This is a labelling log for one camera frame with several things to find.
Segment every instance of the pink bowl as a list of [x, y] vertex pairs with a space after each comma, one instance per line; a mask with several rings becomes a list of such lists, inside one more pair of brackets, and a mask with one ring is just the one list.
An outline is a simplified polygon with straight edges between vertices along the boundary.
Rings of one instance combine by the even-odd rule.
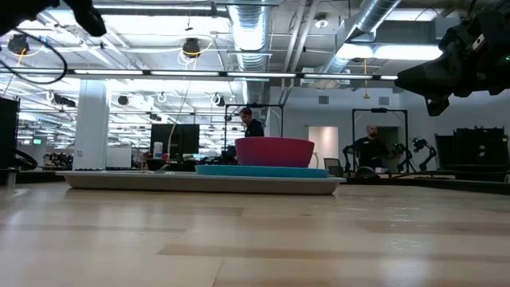
[[243, 166], [308, 167], [314, 143], [277, 137], [236, 140], [237, 160]]

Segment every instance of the teal tray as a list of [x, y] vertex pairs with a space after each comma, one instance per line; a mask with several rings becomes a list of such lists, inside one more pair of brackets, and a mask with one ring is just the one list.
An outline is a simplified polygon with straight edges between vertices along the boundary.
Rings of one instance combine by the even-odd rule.
[[329, 175], [326, 169], [299, 167], [248, 167], [235, 165], [195, 166], [199, 175], [251, 176], [273, 178], [325, 179]]

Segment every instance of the white tray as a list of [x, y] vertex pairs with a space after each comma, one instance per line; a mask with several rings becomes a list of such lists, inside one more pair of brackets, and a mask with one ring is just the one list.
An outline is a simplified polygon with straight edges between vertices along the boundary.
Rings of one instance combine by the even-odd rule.
[[208, 176], [195, 172], [59, 171], [73, 188], [137, 191], [202, 191], [329, 195], [346, 179]]

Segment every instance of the metal frame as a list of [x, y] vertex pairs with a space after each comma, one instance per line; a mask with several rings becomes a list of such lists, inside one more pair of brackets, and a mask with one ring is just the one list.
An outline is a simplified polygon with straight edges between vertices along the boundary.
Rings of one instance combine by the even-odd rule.
[[[404, 114], [404, 126], [406, 129], [406, 150], [409, 150], [409, 126], [407, 123], [407, 110], [405, 109], [389, 109], [389, 108], [353, 108], [352, 109], [352, 170], [356, 172], [357, 163], [356, 163], [356, 123], [355, 123], [355, 114], [356, 112], [371, 112], [371, 113], [388, 113], [388, 112], [401, 112]], [[406, 163], [406, 172], [409, 173], [409, 162]]]
[[224, 144], [223, 148], [226, 148], [226, 129], [227, 129], [227, 117], [229, 115], [230, 107], [243, 107], [243, 108], [280, 108], [281, 109], [281, 122], [280, 122], [280, 137], [284, 136], [284, 105], [283, 104], [226, 104], [225, 105], [225, 131], [224, 131]]

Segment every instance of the computer monitor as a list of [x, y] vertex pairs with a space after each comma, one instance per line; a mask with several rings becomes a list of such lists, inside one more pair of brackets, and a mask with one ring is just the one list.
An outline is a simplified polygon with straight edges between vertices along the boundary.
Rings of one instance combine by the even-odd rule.
[[[154, 151], [154, 143], [163, 143], [163, 154], [167, 153], [168, 138], [173, 124], [152, 124], [151, 126], [151, 152]], [[200, 142], [199, 124], [176, 124], [171, 138], [172, 155], [197, 154]]]

